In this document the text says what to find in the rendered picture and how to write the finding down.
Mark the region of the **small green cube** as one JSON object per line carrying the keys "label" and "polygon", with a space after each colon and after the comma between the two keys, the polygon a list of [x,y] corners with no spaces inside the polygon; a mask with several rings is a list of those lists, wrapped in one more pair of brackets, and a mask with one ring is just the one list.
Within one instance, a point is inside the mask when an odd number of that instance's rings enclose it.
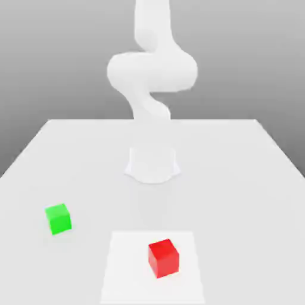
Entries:
{"label": "small green cube", "polygon": [[49,228],[53,235],[65,232],[71,229],[70,213],[64,203],[45,209]]}

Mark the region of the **small red cube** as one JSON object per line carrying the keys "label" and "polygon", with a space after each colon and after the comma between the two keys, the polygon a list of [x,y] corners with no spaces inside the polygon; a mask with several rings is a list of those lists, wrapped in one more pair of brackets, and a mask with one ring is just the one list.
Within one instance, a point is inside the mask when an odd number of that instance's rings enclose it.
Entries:
{"label": "small red cube", "polygon": [[148,245],[148,262],[156,278],[179,271],[179,253],[170,239]]}

